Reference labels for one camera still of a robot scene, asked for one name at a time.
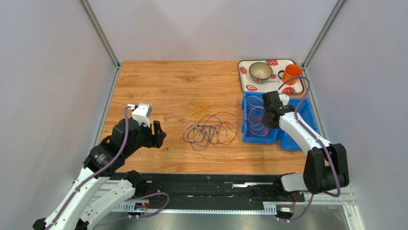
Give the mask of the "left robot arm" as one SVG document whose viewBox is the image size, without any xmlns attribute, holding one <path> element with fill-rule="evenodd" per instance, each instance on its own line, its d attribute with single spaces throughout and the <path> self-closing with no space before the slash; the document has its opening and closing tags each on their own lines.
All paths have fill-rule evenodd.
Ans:
<svg viewBox="0 0 408 230">
<path fill-rule="evenodd" d="M 92 199 L 131 154 L 141 147 L 160 148 L 165 137 L 159 121 L 148 126 L 132 118 L 122 119 L 111 135 L 91 149 L 63 201 L 48 217 L 36 220 L 33 229 L 91 230 L 127 200 L 145 200 L 143 209 L 147 209 L 153 195 L 148 193 L 146 178 L 135 170 L 127 172 L 102 197 Z"/>
</svg>

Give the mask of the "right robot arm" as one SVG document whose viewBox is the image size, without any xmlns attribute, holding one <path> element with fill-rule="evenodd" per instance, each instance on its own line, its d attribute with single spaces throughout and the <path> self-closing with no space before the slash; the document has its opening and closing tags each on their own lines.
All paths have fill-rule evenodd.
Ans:
<svg viewBox="0 0 408 230">
<path fill-rule="evenodd" d="M 347 151 L 342 144 L 333 144 L 309 126 L 292 105 L 289 97 L 278 91 L 262 94 L 265 113 L 261 123 L 268 128 L 279 128 L 288 134 L 306 155 L 303 172 L 281 176 L 279 185 L 286 192 L 308 191 L 326 193 L 350 183 Z"/>
</svg>

